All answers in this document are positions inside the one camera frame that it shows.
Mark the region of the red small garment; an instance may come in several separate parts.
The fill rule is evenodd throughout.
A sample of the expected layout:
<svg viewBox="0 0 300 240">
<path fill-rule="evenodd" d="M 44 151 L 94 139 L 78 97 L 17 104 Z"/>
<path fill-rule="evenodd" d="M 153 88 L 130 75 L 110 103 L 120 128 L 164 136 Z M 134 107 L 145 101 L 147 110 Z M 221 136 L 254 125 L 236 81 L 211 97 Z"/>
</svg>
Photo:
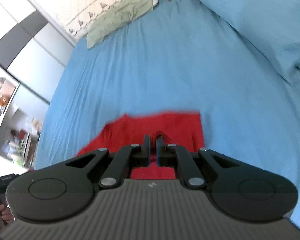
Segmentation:
<svg viewBox="0 0 300 240">
<path fill-rule="evenodd" d="M 165 144 L 181 145 L 190 152 L 204 146 L 199 112 L 163 112 L 140 116 L 124 114 L 105 124 L 102 131 L 77 155 L 103 147 L 116 152 L 126 145 L 142 144 L 145 135 L 150 136 L 152 148 L 157 137 L 162 137 Z"/>
</svg>

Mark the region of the white shelf unit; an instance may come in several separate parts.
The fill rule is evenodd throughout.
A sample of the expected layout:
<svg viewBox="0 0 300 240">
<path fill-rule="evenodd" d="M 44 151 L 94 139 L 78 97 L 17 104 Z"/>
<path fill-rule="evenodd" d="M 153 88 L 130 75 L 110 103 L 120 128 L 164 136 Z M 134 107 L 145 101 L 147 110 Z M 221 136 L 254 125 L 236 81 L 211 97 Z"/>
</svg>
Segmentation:
<svg viewBox="0 0 300 240">
<path fill-rule="evenodd" d="M 0 67 L 0 156 L 34 168 L 48 106 Z"/>
</svg>

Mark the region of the white wardrobe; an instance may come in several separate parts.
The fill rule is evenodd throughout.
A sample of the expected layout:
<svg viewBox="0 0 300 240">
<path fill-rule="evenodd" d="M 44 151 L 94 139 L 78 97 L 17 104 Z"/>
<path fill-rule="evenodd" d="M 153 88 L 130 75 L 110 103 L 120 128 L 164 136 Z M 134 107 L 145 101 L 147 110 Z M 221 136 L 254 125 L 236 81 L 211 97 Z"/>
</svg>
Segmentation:
<svg viewBox="0 0 300 240">
<path fill-rule="evenodd" d="M 30 0 L 0 0 L 0 67 L 46 103 L 73 48 Z"/>
</svg>

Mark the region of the light blue bed sheet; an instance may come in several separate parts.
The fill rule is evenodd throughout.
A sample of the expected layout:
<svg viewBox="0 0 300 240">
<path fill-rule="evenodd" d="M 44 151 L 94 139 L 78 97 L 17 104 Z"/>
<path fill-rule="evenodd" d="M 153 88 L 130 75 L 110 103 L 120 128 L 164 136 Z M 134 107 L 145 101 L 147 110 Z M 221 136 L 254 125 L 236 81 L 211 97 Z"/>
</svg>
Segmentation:
<svg viewBox="0 0 300 240">
<path fill-rule="evenodd" d="M 265 56 L 199 0 L 158 6 L 92 49 L 77 42 L 47 110 L 35 167 L 73 158 L 123 114 L 201 114 L 219 153 L 291 180 L 299 200 L 300 71 L 286 82 Z"/>
</svg>

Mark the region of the light blue duvet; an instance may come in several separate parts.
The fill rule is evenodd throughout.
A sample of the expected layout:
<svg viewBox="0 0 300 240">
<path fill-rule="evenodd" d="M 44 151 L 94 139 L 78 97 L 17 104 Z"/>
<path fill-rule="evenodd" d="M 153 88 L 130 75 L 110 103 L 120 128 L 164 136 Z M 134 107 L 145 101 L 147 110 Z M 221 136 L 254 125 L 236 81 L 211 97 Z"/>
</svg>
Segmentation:
<svg viewBox="0 0 300 240">
<path fill-rule="evenodd" d="M 300 0 L 200 0 L 290 81 L 300 70 Z"/>
</svg>

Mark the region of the pale green folded cloth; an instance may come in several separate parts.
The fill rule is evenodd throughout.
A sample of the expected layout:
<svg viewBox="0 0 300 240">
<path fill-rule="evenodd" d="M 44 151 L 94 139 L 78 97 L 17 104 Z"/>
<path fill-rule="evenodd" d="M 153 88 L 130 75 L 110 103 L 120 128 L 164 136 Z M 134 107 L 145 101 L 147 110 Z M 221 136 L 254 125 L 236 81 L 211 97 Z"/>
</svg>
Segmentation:
<svg viewBox="0 0 300 240">
<path fill-rule="evenodd" d="M 123 0 L 114 5 L 94 20 L 86 36 L 87 48 L 93 48 L 117 29 L 152 11 L 158 3 L 159 0 Z"/>
</svg>

